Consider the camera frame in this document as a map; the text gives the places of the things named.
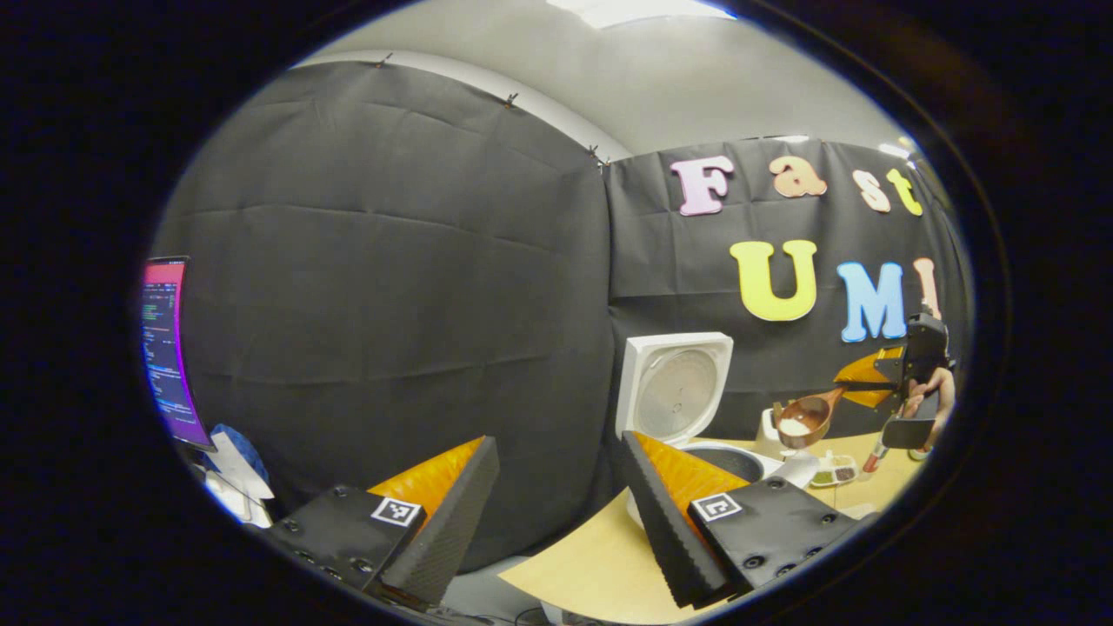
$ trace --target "computer monitor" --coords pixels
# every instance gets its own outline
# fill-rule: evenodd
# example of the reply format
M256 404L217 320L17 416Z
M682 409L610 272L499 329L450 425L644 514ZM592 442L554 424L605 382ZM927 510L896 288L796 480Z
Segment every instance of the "computer monitor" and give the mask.
M189 257L151 258L144 275L142 351L155 402L166 428L188 446L216 451L197 417L181 358L181 284Z

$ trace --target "wooden ladle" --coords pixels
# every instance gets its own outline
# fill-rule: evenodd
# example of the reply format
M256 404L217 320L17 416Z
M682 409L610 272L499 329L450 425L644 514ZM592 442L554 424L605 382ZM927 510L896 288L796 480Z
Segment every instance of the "wooden ladle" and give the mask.
M827 393L806 395L785 407L772 424L780 442L792 450L800 450L823 439L831 426L835 404L844 392L846 388L839 385Z

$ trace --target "open lid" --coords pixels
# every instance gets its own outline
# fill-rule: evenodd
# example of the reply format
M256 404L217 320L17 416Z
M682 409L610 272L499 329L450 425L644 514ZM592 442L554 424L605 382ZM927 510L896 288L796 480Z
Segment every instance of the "open lid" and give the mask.
M614 433L633 430L680 446L711 423L735 342L722 333L627 340Z

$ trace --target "wooden table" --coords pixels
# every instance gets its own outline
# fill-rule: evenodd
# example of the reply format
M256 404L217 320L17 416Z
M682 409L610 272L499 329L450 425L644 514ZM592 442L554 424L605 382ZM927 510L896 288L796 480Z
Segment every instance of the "wooden table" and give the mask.
M825 439L809 451L817 457L826 454L827 450L849 454L860 468L877 437L871 433ZM713 441L747 450L754 447L752 441ZM913 461L904 450L890 450L869 480L855 480L839 487L809 487L808 492L835 509L873 505L881 511L923 464ZM621 624L671 624L719 606L700 610L677 607L664 575L653 559L646 532L627 515L629 493L628 489L623 490L567 537L499 576L544 603Z

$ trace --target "black fabric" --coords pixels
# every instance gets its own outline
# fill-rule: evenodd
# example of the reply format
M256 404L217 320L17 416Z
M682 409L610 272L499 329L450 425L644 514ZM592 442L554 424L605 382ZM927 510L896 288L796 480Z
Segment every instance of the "black fabric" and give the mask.
M582 146L485 92L391 65L285 72L196 156L152 251L193 257L201 419L256 446L287 510L493 436L463 568L563 529L610 385L604 203Z
M727 174L727 195L718 214L683 216L684 202L677 174L678 160L725 155L735 165ZM786 198L774 188L769 164L780 156L807 159L827 182L821 196ZM897 168L913 183L913 195L924 207L914 216L900 202L886 174ZM885 190L889 213L869 208L851 178L855 169L874 174ZM735 341L726 391L706 437L754 439L761 411L808 393L829 391L844 365L902 340L884 336L846 343L847 294L836 267L861 263L876 285L881 264L894 262L904 275L905 315L919 311L923 296L913 262L935 263L935 283L943 320L951 333L951 353L962 364L973 332L969 271L962 256L952 207L904 159L875 149L812 139L790 144L749 139L707 144L636 156L607 170L612 223L610 313L614 327L613 380L619 380L626 340L631 336L719 331ZM817 297L812 310L791 322L756 317L742 305L738 262L728 252L738 242L762 241L775 248L770 258L772 292L796 293L791 258L782 245L807 239L818 251L815 264ZM609 419L618 399L611 390ZM880 430L888 415L843 400L827 437L849 437ZM603 436L613 459L613 422ZM618 473L600 461L593 505L614 493L608 485Z

